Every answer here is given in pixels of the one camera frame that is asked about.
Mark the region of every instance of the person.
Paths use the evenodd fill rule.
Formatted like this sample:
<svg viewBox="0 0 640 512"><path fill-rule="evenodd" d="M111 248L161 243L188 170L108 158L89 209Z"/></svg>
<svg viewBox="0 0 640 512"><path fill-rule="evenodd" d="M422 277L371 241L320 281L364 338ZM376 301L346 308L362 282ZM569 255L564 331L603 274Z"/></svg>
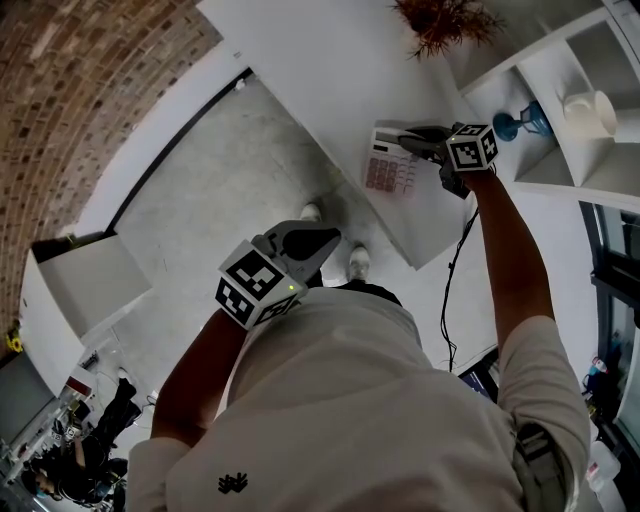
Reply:
<svg viewBox="0 0 640 512"><path fill-rule="evenodd" d="M247 334L213 314L161 389L151 439L130 453L130 509L573 506L589 426L542 258L499 179L480 171L464 180L479 205L495 306L497 404L431 366L411 315L366 286L358 250L350 270L360 283L313 288L266 327ZM227 408L212 421L230 376ZM553 463L555 508L527 494L546 485L521 464L536 446Z"/></svg>
<svg viewBox="0 0 640 512"><path fill-rule="evenodd" d="M72 450L35 459L31 468L22 472L22 483L33 495L48 495L56 501L66 498L82 505L97 504L127 474L128 462L109 459L109 453L115 439L142 411L131 400L136 388L127 372L120 368L118 377L115 397L84 440L75 436Z"/></svg>

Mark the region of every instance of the yellow object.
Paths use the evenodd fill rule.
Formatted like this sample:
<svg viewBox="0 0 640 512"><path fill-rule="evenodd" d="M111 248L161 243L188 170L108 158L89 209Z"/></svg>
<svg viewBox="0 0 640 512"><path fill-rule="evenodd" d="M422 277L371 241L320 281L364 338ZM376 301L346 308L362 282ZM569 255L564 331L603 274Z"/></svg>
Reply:
<svg viewBox="0 0 640 512"><path fill-rule="evenodd" d="M12 352L22 352L22 342L20 341L20 336L16 331L12 331L7 334L7 346Z"/></svg>

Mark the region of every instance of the shirt sleeve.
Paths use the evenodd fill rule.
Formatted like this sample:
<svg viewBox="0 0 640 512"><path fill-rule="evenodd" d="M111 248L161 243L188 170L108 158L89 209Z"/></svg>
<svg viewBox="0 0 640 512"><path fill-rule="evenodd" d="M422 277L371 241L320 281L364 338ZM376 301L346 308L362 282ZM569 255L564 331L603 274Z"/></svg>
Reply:
<svg viewBox="0 0 640 512"><path fill-rule="evenodd" d="M589 458L589 416L556 323L529 318L507 338L500 355L498 405L516 427L544 428L568 461L570 502L577 498Z"/></svg>
<svg viewBox="0 0 640 512"><path fill-rule="evenodd" d="M167 510L167 474L189 449L185 443L169 438L149 439L134 446L129 453L127 510Z"/></svg>

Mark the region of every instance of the dried plant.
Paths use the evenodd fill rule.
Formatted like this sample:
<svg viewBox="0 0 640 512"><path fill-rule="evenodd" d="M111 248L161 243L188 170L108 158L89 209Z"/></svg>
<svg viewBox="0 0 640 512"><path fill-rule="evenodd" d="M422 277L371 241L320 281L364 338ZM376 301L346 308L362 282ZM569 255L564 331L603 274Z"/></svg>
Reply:
<svg viewBox="0 0 640 512"><path fill-rule="evenodd" d="M490 43L504 21L492 16L482 4L472 0L395 0L393 6L413 29L418 45L413 54L420 59L444 53L450 44L462 44L464 38L478 46Z"/></svg>

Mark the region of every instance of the blue object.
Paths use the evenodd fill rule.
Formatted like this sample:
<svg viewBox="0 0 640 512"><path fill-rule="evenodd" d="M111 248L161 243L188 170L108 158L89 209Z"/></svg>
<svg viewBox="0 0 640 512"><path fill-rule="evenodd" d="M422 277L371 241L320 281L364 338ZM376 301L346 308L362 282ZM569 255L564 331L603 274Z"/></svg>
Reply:
<svg viewBox="0 0 640 512"><path fill-rule="evenodd" d="M520 112L519 120L504 112L496 114L493 118L493 129L496 135L506 142L515 139L522 126L529 133L536 133L543 137L553 135L549 120L537 101L532 101L527 108Z"/></svg>

